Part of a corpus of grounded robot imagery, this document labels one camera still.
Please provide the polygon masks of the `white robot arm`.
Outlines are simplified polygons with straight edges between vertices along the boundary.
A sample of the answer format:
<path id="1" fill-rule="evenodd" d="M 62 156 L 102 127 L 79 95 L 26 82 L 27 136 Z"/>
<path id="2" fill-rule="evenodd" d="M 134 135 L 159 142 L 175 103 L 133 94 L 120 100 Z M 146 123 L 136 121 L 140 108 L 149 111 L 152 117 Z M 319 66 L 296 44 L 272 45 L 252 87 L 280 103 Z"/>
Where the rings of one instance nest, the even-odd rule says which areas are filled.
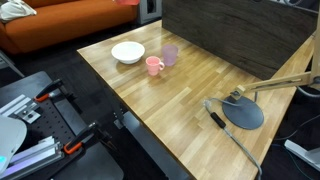
<path id="1" fill-rule="evenodd" d="M 26 134 L 27 127 L 23 121 L 0 115 L 0 174 L 8 167 Z"/>

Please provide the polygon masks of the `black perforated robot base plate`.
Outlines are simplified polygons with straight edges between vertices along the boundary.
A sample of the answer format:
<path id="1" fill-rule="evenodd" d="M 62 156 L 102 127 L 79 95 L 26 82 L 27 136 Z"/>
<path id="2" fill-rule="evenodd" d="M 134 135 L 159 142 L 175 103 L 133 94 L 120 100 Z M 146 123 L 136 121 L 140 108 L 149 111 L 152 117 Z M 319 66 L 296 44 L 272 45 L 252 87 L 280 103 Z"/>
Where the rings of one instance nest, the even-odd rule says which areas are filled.
<path id="1" fill-rule="evenodd" d="M 41 71 L 1 87 L 0 106 L 3 107 L 19 95 L 34 98 L 51 82 L 47 73 Z M 63 96 L 41 102 L 40 112 L 41 117 L 27 125 L 29 146 L 49 136 L 64 145 L 87 127 Z M 86 141 L 89 146 L 85 149 L 81 148 L 22 180 L 122 180 L 122 169 L 105 147 L 95 138 L 87 137 Z"/>

